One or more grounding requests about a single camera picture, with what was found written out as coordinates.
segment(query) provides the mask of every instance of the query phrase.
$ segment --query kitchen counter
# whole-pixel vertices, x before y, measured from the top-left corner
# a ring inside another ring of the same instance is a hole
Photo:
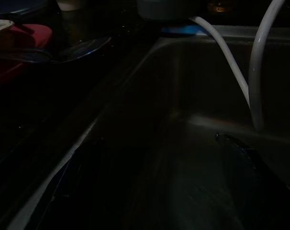
[[[72,12],[51,4],[25,22],[53,30],[52,53],[95,37],[112,40],[71,63],[34,65],[0,87],[0,225],[76,142],[123,81],[122,71],[140,61],[158,34],[138,16],[135,1],[104,1]]]

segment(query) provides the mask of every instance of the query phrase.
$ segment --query spoon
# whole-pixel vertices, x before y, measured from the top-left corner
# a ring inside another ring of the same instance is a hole
[[[0,51],[0,59],[15,60],[25,63],[46,63],[60,64],[70,62],[86,55],[89,55],[107,44],[111,40],[110,37],[102,37],[78,45],[67,48],[57,56],[53,57],[44,49],[25,48],[25,49],[9,49]]]

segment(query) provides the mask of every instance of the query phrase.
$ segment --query red plate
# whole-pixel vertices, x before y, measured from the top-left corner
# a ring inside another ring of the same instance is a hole
[[[45,25],[24,24],[24,26],[34,30],[33,34],[12,27],[10,30],[14,34],[15,48],[44,48],[52,36],[52,30]],[[29,63],[21,63],[17,61],[0,60],[0,85],[10,81],[20,75]]]

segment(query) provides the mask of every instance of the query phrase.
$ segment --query sink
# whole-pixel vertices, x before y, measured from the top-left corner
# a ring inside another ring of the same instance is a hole
[[[257,29],[217,30],[248,76]],[[200,31],[156,42],[91,133],[106,144],[99,197],[124,229],[173,229],[167,223],[175,229],[243,229],[225,185],[217,132],[255,148],[290,187],[290,29],[271,31],[262,76],[266,129],[257,133],[211,37]]]

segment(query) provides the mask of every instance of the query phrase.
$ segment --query white hose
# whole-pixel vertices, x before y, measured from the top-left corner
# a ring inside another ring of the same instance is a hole
[[[285,0],[273,0],[259,26],[254,45],[252,47],[249,64],[249,99],[250,111],[254,127],[261,131],[264,127],[262,102],[261,102],[261,67],[268,33],[274,23]]]
[[[217,44],[220,46],[221,50],[223,51],[223,54],[225,55],[237,82],[239,83],[239,86],[241,87],[241,90],[244,94],[244,97],[247,101],[248,106],[250,106],[249,105],[248,85],[247,85],[245,78],[242,75],[242,72],[241,72],[239,66],[237,65],[228,45],[226,44],[225,40],[223,39],[223,37],[210,23],[208,23],[203,18],[192,17],[190,19],[193,22],[200,25],[201,27],[203,27],[206,31],[208,31],[212,35],[212,37],[216,40]]]

